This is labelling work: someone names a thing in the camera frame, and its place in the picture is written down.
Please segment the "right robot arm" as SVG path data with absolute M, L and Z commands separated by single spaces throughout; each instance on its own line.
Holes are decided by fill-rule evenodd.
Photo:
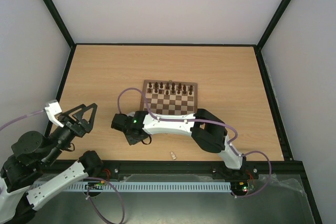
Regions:
M 238 132 L 205 109 L 186 115 L 160 115 L 136 111 L 121 116 L 121 131 L 130 145 L 156 134 L 191 137 L 204 151 L 218 154 L 232 176 L 239 178 L 247 172 L 243 155 L 233 145 Z

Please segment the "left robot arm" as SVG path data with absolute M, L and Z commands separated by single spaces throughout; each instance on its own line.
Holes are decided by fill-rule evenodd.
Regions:
M 96 151 L 86 151 L 70 167 L 41 186 L 33 188 L 62 152 L 72 152 L 72 140 L 90 133 L 97 112 L 95 103 L 81 104 L 66 112 L 57 100 L 43 108 L 56 129 L 44 136 L 37 131 L 23 134 L 1 168 L 1 223 L 28 223 L 36 212 L 71 184 L 97 176 L 103 162 Z

